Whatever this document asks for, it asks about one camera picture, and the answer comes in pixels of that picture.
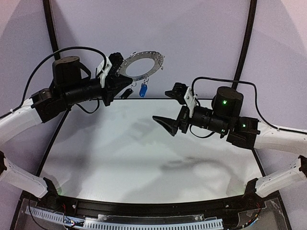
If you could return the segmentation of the black key tag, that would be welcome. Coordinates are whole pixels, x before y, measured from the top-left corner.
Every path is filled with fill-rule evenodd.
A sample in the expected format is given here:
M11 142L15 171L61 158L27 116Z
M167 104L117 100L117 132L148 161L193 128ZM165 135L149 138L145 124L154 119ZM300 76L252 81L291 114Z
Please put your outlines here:
M133 89L128 88L123 92L123 94L120 96L121 99L127 99L134 93Z

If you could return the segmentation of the blue key tag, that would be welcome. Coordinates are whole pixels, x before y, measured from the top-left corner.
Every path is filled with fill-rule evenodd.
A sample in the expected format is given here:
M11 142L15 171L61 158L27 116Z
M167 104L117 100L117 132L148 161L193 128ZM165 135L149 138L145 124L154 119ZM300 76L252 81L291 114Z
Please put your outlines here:
M141 98L144 98L145 95L146 95L146 93L147 93L147 90L148 90L147 84L142 83L142 84L141 84L140 91L139 91L139 96L140 96Z

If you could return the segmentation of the perforated metal key ring disc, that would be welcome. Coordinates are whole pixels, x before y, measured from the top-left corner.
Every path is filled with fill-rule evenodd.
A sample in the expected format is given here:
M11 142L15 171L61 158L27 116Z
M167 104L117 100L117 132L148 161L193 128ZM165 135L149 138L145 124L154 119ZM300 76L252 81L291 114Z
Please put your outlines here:
M118 73L133 81L148 79L158 70L163 70L165 56L157 51L134 52L124 59Z

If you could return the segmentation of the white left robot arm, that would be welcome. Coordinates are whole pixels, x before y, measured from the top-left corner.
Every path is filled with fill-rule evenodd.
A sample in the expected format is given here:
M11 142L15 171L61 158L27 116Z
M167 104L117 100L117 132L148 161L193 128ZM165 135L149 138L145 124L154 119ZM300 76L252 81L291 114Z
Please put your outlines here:
M20 108L1 118L0 143L4 144L23 131L46 123L82 102L102 101L109 106L115 96L132 83L132 78L119 73L123 61L120 53L111 54L99 64L94 78L78 56L54 61L54 87L32 94Z

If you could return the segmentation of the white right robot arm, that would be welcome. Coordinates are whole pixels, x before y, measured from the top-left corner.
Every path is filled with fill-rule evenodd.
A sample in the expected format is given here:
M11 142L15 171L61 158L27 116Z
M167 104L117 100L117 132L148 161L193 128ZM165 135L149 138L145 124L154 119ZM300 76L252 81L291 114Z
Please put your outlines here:
M172 136L179 130L186 133L192 127L199 127L213 134L220 134L221 138L226 137L227 142L242 149L271 149L298 155L284 169L249 181L245 196L264 198L307 179L306 131L289 131L284 127L269 126L256 118L240 116L244 96L230 87L222 86L217 89L211 108L200 106L192 89L185 84L176 83L165 94L182 106L177 119L153 116L153 120Z

